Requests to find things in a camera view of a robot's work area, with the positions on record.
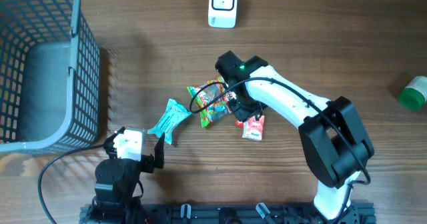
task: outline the black mounting base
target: black mounting base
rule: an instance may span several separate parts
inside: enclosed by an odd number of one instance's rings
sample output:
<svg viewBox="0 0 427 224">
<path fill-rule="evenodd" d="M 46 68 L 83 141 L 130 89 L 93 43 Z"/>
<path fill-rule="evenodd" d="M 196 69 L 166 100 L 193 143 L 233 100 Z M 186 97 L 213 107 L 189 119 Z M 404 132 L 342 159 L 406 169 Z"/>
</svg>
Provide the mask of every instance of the black mounting base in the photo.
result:
<svg viewBox="0 0 427 224">
<path fill-rule="evenodd" d="M 191 206 L 190 218 L 181 218 L 181 206 L 143 205 L 145 224 L 266 224 L 255 205 Z M 316 211 L 313 203 L 289 203 L 267 205 L 275 224 L 327 224 L 328 221 Z M 129 220 L 97 220 L 102 223 L 129 223 Z M 337 224 L 375 224 L 375 209 L 372 203 L 352 203 L 346 215 Z"/>
</svg>

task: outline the wood grain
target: wood grain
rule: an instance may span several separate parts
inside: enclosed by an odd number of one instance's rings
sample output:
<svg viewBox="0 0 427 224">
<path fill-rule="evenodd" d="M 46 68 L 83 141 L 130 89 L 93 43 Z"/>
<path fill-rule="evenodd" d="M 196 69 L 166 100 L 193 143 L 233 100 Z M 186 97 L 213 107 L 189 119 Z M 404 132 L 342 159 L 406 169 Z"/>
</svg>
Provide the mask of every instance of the wood grain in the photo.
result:
<svg viewBox="0 0 427 224">
<path fill-rule="evenodd" d="M 185 87 L 218 76 L 217 58 L 259 55 L 285 78 L 317 95 L 356 105 L 375 156 L 372 184 L 352 199 L 374 202 L 378 223 L 425 223 L 427 108 L 396 100 L 417 75 L 427 75 L 427 0 L 239 0 L 238 26 L 207 25 L 207 0 L 82 0 L 102 47 L 99 142 L 122 125 L 149 129 Z M 311 201 L 317 180 L 298 132 L 266 111 L 264 139 L 242 139 L 231 115 L 202 129 L 190 117 L 165 147 L 165 168 L 141 175 L 144 203 L 283 203 Z M 149 136 L 144 151 L 153 153 Z M 48 223 L 37 176 L 53 156 L 0 156 L 0 223 Z M 43 179 L 58 223 L 76 223 L 94 196 L 103 151 L 64 158 Z"/>
</svg>

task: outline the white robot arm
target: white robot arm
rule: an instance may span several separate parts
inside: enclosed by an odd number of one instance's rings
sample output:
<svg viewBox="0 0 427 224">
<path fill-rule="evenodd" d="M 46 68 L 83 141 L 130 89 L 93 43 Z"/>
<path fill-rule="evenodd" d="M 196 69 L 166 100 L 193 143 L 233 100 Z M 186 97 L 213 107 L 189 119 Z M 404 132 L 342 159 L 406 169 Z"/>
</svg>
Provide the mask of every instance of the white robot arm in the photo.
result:
<svg viewBox="0 0 427 224">
<path fill-rule="evenodd" d="M 291 87 L 334 120 L 364 165 L 373 156 L 374 149 L 362 122 L 354 106 L 344 97 L 331 102 L 327 98 L 315 96 L 284 79 L 266 61 L 256 56 L 242 62 L 229 51 L 219 58 L 216 69 L 229 87 L 254 77 L 275 79 Z M 260 112 L 257 109 L 261 106 L 268 106 L 299 130 L 307 164 L 319 179 L 314 205 L 326 219 L 335 219 L 346 201 L 347 184 L 355 180 L 360 171 L 354 157 L 342 147 L 339 138 L 329 138 L 326 131 L 330 127 L 318 111 L 289 89 L 265 80 L 247 81 L 244 86 L 236 87 L 233 91 L 238 100 L 230 102 L 229 106 L 240 121 L 257 115 Z"/>
</svg>

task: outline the red package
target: red package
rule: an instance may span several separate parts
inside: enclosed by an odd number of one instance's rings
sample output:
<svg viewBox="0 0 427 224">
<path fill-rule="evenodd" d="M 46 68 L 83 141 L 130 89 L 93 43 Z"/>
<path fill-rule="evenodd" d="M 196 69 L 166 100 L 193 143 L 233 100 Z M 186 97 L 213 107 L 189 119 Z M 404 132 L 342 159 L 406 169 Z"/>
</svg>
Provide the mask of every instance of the red package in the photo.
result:
<svg viewBox="0 0 427 224">
<path fill-rule="evenodd" d="M 257 121 L 255 117 L 251 117 L 244 123 L 243 138 L 251 139 L 254 141 L 262 140 L 262 131 L 264 130 L 264 116 L 260 117 Z"/>
<path fill-rule="evenodd" d="M 234 123 L 234 125 L 236 125 L 236 127 L 239 128 L 243 128 L 244 127 L 244 123 L 242 121 L 236 120 L 236 122 Z"/>
</svg>

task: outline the bottle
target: bottle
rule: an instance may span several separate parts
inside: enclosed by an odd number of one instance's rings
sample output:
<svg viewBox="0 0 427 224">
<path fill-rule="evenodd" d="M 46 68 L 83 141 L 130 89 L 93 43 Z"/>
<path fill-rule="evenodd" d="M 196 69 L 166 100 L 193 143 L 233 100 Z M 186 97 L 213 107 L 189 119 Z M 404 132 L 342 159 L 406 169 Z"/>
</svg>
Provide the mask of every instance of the bottle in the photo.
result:
<svg viewBox="0 0 427 224">
<path fill-rule="evenodd" d="M 418 111 L 427 102 L 427 77 L 415 77 L 399 94 L 404 107 Z"/>
</svg>

